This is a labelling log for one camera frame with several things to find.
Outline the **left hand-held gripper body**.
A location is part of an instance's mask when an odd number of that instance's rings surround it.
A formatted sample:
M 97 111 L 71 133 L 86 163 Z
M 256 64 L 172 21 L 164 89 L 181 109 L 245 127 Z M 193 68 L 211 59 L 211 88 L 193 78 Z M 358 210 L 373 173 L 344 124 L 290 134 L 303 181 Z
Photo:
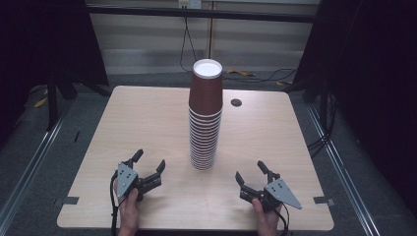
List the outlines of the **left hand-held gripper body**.
M 116 196 L 120 200 L 124 196 L 128 196 L 133 189 L 138 190 L 137 200 L 141 201 L 144 194 L 161 185 L 161 175 L 155 176 L 155 173 L 148 177 L 140 178 L 134 168 L 127 166 L 127 161 L 118 164 L 116 171 L 118 186 Z

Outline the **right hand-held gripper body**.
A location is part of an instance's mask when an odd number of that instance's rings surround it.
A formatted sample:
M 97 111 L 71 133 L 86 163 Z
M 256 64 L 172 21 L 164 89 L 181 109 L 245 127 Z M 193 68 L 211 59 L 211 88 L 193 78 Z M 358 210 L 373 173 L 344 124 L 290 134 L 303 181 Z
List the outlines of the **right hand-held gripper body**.
M 282 204 L 287 204 L 297 209 L 302 208 L 300 202 L 282 179 L 276 179 L 266 184 L 260 191 L 246 186 L 242 180 L 239 181 L 239 186 L 240 198 L 242 200 L 250 203 L 252 199 L 258 199 L 265 211 L 276 209 Z

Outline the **stack of brown paper cups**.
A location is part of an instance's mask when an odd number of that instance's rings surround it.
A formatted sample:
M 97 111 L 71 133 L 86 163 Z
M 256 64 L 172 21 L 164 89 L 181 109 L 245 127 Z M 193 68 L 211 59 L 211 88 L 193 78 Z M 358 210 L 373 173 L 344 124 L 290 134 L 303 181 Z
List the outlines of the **stack of brown paper cups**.
M 207 170 L 214 164 L 222 106 L 221 64 L 197 61 L 189 93 L 190 159 L 196 169 Z

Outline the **person's right hand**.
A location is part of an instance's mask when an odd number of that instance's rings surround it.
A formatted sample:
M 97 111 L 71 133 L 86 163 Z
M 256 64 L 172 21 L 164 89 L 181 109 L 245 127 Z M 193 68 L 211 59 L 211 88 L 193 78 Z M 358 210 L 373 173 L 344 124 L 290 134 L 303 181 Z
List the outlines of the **person's right hand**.
M 258 231 L 277 231 L 279 216 L 274 212 L 264 212 L 263 206 L 258 199 L 252 199 L 252 206 L 257 216 Z

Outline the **person's left hand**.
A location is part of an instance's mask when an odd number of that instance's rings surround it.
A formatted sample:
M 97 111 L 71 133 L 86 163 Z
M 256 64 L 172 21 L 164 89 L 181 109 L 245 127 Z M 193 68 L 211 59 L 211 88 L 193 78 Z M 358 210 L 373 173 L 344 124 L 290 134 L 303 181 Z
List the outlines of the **person's left hand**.
M 139 229 L 140 211 L 137 205 L 138 190 L 133 189 L 128 196 L 120 199 L 118 206 L 120 212 L 120 230 L 133 231 Z

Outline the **black metal stand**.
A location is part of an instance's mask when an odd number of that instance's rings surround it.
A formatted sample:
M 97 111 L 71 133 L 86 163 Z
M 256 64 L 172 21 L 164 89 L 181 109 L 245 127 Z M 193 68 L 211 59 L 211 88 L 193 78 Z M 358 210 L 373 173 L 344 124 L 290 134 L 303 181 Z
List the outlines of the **black metal stand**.
M 323 79 L 320 104 L 320 122 L 324 136 L 328 133 L 328 80 Z
M 51 131 L 58 121 L 57 85 L 56 85 L 56 74 L 54 71 L 51 71 L 48 76 L 47 100 L 48 100 L 47 130 Z

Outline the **black horizontal bar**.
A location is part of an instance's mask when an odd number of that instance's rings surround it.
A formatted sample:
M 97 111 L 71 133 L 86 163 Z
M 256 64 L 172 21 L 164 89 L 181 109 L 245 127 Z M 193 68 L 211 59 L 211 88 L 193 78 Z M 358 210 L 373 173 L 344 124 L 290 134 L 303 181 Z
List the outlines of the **black horizontal bar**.
M 135 16 L 159 16 L 159 17 L 183 17 L 183 18 L 207 18 L 224 20 L 288 22 L 312 24 L 318 20 L 315 16 L 307 15 L 282 15 L 251 12 L 231 12 L 217 10 L 173 9 L 173 8 L 140 8 L 122 7 L 113 5 L 87 4 L 90 13 L 135 15 Z

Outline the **dark curtain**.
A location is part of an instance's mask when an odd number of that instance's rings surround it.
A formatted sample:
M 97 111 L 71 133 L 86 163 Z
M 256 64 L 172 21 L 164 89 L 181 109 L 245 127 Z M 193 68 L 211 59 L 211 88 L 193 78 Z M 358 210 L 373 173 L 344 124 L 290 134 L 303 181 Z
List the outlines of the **dark curtain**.
M 417 0 L 320 0 L 295 76 L 330 89 L 364 150 L 417 216 Z
M 33 87 L 72 99 L 74 83 L 110 95 L 86 0 L 0 0 L 0 145 Z

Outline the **metal floor rail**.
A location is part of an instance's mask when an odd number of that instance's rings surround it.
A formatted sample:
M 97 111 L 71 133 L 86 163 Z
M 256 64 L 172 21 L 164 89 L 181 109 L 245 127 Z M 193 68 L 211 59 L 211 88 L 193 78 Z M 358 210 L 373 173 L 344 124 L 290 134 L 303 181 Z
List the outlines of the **metal floor rail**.
M 308 111 L 320 138 L 324 141 L 328 157 L 365 234 L 367 236 L 381 236 L 377 223 L 359 194 L 336 146 L 330 138 L 325 139 L 325 129 L 320 123 L 319 112 L 312 105 L 308 106 Z
M 49 126 L 49 110 L 30 109 L 0 148 L 0 236 L 5 236 L 43 161 L 53 146 L 74 99 L 57 105 L 58 117 Z

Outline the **white wall socket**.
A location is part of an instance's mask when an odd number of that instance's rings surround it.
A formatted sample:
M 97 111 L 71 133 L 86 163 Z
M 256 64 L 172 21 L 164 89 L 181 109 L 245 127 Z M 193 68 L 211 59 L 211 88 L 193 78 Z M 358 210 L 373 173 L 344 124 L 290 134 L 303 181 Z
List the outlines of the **white wall socket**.
M 202 9 L 202 0 L 178 0 L 178 6 L 180 9 Z

